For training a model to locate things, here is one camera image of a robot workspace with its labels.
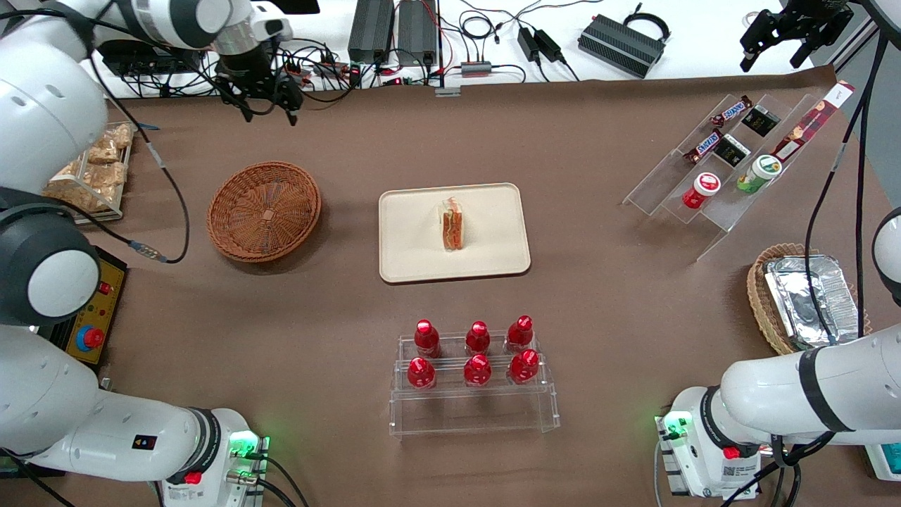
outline clear acrylic rack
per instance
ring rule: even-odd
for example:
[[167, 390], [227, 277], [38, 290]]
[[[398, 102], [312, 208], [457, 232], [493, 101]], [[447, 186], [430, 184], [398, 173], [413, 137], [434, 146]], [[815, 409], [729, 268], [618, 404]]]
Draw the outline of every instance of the clear acrylic rack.
[[410, 360], [417, 356], [413, 336], [400, 336], [391, 382], [389, 409], [392, 436], [478, 433], [538, 429], [542, 433], [560, 427], [557, 391], [537, 337], [531, 347], [539, 353], [539, 372], [518, 385], [506, 378], [513, 355], [504, 351], [505, 330], [491, 330], [488, 361], [491, 380], [482, 387], [463, 382], [463, 365], [469, 356], [466, 334], [441, 337], [441, 357], [429, 359], [435, 367], [436, 385], [421, 391], [406, 380]]
[[[714, 126], [710, 123], [710, 117], [722, 113], [739, 101], [736, 96], [726, 96], [676, 149], [664, 157], [644, 180], [629, 192], [629, 195], [623, 199], [623, 204], [632, 203], [649, 216], [666, 210], [686, 225], [698, 217], [714, 224], [717, 232], [710, 244], [698, 255], [697, 260], [700, 260], [729, 235], [754, 201], [766, 192], [766, 188], [779, 180], [779, 178], [775, 178], [757, 192], [748, 194], [738, 189], [737, 179], [744, 174], [757, 157], [771, 152], [778, 142], [791, 132], [800, 121], [801, 116], [815, 106], [819, 100], [808, 94], [794, 107], [789, 107], [770, 95], [764, 95], [759, 101], [754, 101], [754, 104], [765, 107], [780, 119], [779, 123], [765, 137], [761, 137], [742, 123], [742, 119], [747, 115], [746, 112], [742, 112], [738, 118], [734, 118], [724, 128], [720, 128], [720, 132], [731, 135], [748, 148], [751, 151], [750, 155], [735, 167], [726, 163], [715, 153], [707, 154], [697, 165], [692, 165], [683, 158], [683, 155], [698, 146], [713, 131]], [[796, 152], [784, 164], [783, 174], [789, 170], [792, 162], [797, 160], [798, 154]], [[682, 194], [691, 187], [695, 177], [701, 172], [712, 172], [720, 179], [723, 186], [716, 195], [708, 198], [700, 209], [692, 209], [682, 203]]]

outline round wicker basket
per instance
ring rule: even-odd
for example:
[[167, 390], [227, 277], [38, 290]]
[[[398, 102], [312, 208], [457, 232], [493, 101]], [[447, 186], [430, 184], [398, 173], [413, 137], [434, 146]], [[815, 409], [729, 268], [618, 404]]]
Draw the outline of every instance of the round wicker basket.
[[288, 254], [313, 232], [319, 188], [294, 164], [268, 161], [231, 176], [206, 213], [210, 239], [223, 255], [264, 263]]
[[[815, 249], [810, 250], [811, 254], [818, 254]], [[769, 287], [767, 281], [763, 278], [763, 264], [776, 257], [785, 257], [786, 255], [804, 255], [804, 246], [797, 243], [782, 243], [771, 246], [763, 251], [757, 258], [757, 261], [748, 270], [748, 300], [751, 302], [751, 309], [754, 312], [754, 318], [757, 319], [757, 325], [763, 337], [767, 338], [769, 346], [780, 355], [793, 354], [798, 352], [786, 335], [785, 329], [782, 327], [782, 319], [779, 318], [776, 304], [769, 295]], [[851, 295], [857, 299], [857, 291], [848, 284]], [[869, 325], [869, 317], [867, 312], [863, 312], [864, 334], [868, 335], [873, 332], [873, 328]]]

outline red bottle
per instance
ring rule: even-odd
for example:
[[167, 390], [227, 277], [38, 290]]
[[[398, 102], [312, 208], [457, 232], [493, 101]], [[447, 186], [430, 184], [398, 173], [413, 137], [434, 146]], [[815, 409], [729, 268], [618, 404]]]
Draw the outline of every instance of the red bottle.
[[532, 331], [532, 318], [528, 315], [519, 317], [516, 322], [507, 329], [507, 339], [504, 341], [504, 350], [510, 354], [516, 354], [529, 348], [534, 336]]
[[507, 378], [513, 383], [527, 383], [538, 374], [538, 353], [527, 348], [514, 355], [510, 367], [507, 368]]
[[438, 338], [438, 329], [426, 319], [416, 324], [416, 332], [413, 334], [416, 350], [419, 355], [437, 359], [441, 357], [441, 340]]
[[435, 386], [435, 367], [427, 359], [414, 357], [406, 371], [406, 380], [416, 389], [431, 389]]
[[491, 363], [483, 354], [470, 357], [463, 366], [463, 378], [469, 387], [481, 387], [491, 378]]
[[488, 335], [488, 326], [481, 320], [473, 322], [472, 328], [466, 334], [467, 354], [487, 354], [490, 344], [491, 336]]

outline table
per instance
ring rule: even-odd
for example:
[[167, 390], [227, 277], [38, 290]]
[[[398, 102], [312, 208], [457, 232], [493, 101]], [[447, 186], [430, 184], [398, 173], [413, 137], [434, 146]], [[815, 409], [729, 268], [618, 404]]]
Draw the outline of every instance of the table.
[[[532, 3], [532, 0], [471, 0], [471, 5], [488, 9], [505, 9], [513, 13]], [[546, 5], [564, 4], [563, 0], [550, 2]], [[329, 47], [341, 55], [342, 61], [347, 61], [347, 44], [350, 39], [350, 26], [353, 22], [353, 13], [356, 6], [355, 0], [327, 0], [321, 3], [322, 12], [314, 15], [288, 16], [296, 37], [304, 37], [316, 41], [323, 41]], [[591, 23], [591, 16], [603, 14], [607, 17], [622, 20], [626, 15], [634, 11], [637, 0], [605, 0], [600, 4], [577, 4], [558, 9], [541, 9], [523, 16], [528, 23], [547, 32], [563, 49], [569, 64], [582, 79], [619, 80], [634, 79], [632, 76], [613, 68], [604, 62], [588, 55], [578, 49], [578, 36], [582, 30]], [[439, 2], [441, 17], [450, 23], [457, 24], [461, 12], [469, 9], [461, 0], [441, 0]], [[667, 42], [663, 57], [653, 67], [647, 79], [666, 78], [711, 78], [721, 76], [737, 76], [742, 74], [739, 64], [742, 62], [742, 46], [739, 39], [745, 31], [743, 19], [746, 14], [769, 9], [773, 12], [781, 10], [778, 0], [736, 0], [732, 2], [716, 2], [712, 0], [695, 1], [690, 7], [680, 2], [667, 0], [647, 0], [643, 2], [642, 11], [656, 14], [667, 22], [672, 36]], [[495, 22], [509, 21], [505, 14], [491, 14], [489, 17]], [[500, 44], [495, 44], [489, 38], [485, 53], [487, 59], [494, 64], [515, 64], [525, 68], [528, 82], [543, 81], [538, 68], [525, 60], [523, 52], [516, 41], [518, 26], [515, 23], [506, 23], [499, 31]], [[651, 37], [660, 37], [658, 28], [645, 21], [630, 23], [632, 28], [644, 32]], [[472, 30], [479, 24], [473, 24]], [[446, 31], [445, 45], [449, 42], [453, 48], [453, 65], [459, 65], [460, 59], [465, 60], [466, 52], [459, 34]], [[293, 42], [286, 45], [287, 48], [299, 48], [306, 45], [305, 42]], [[786, 74], [794, 71], [788, 64], [789, 59], [800, 46], [799, 41], [788, 41], [771, 48], [760, 56], [754, 67], [752, 75]], [[445, 59], [450, 57], [447, 47], [444, 48]], [[471, 48], [473, 60], [475, 52]], [[103, 65], [99, 56], [95, 56], [98, 68], [101, 70], [105, 82], [111, 87], [118, 97], [137, 97], [126, 87], [109, 69]], [[93, 71], [86, 63], [83, 64], [88, 73]], [[810, 60], [806, 60], [802, 69], [813, 66]], [[544, 72], [551, 81], [571, 81], [572, 75], [562, 65], [544, 61]], [[418, 68], [405, 69], [400, 76], [419, 79], [423, 73]], [[186, 84], [191, 77], [179, 76], [172, 81], [173, 85]], [[522, 73], [517, 69], [505, 69], [504, 73], [497, 72], [487, 78], [461, 78], [456, 70], [448, 76], [445, 85], [458, 87], [470, 84], [494, 84], [504, 82], [519, 82]], [[364, 85], [368, 86], [370, 78], [364, 79]], [[196, 90], [208, 89], [208, 85], [197, 87]]]
[[[215, 98], [130, 102], [141, 121], [162, 127], [150, 136], [185, 192], [194, 226], [188, 256], [176, 265], [145, 261], [91, 233], [132, 268], [110, 337], [114, 385], [176, 405], [238, 410], [272, 437], [272, 456], [315, 507], [651, 507], [653, 416], [682, 389], [718, 383], [734, 361], [773, 354], [751, 314], [745, 275], [766, 247], [802, 240], [847, 123], [835, 116], [699, 263], [701, 231], [677, 234], [670, 222], [620, 203], [726, 93], [789, 102], [833, 82], [830, 71], [815, 69], [473, 87], [453, 99], [385, 88], [323, 111], [308, 105], [295, 128], [282, 115], [245, 124]], [[541, 135], [534, 118], [545, 124]], [[856, 153], [853, 143], [814, 240], [848, 272]], [[229, 262], [206, 236], [207, 206], [231, 174], [265, 160], [311, 172], [322, 190], [321, 222], [279, 262]], [[379, 278], [382, 192], [498, 181], [522, 192], [530, 271], [398, 286]], [[869, 241], [889, 207], [872, 172], [865, 190]], [[111, 224], [119, 233], [164, 254], [180, 249], [176, 199], [140, 143], [123, 207], [124, 220]], [[869, 259], [866, 276], [873, 327], [897, 322]], [[403, 442], [388, 435], [398, 335], [419, 318], [451, 332], [476, 318], [501, 327], [523, 313], [534, 318], [553, 368], [559, 429]], [[806, 460], [804, 476], [799, 506], [895, 507], [901, 497], [897, 484], [866, 477], [850, 447]], [[76, 505], [156, 502], [145, 484], [74, 475], [48, 483]], [[666, 491], [665, 478], [660, 483]], [[764, 488], [772, 491], [769, 479]], [[52, 502], [25, 481], [0, 481], [0, 498], [17, 507]], [[768, 503], [764, 494], [743, 505]], [[664, 504], [719, 503], [667, 497]]]

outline foil container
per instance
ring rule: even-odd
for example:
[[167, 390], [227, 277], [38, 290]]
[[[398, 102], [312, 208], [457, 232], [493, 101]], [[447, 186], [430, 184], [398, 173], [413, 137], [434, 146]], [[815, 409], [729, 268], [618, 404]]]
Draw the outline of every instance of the foil container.
[[838, 261], [828, 255], [810, 256], [814, 294], [828, 332], [823, 329], [810, 297], [803, 256], [766, 261], [763, 273], [786, 335], [799, 350], [848, 343], [858, 338], [857, 305]]

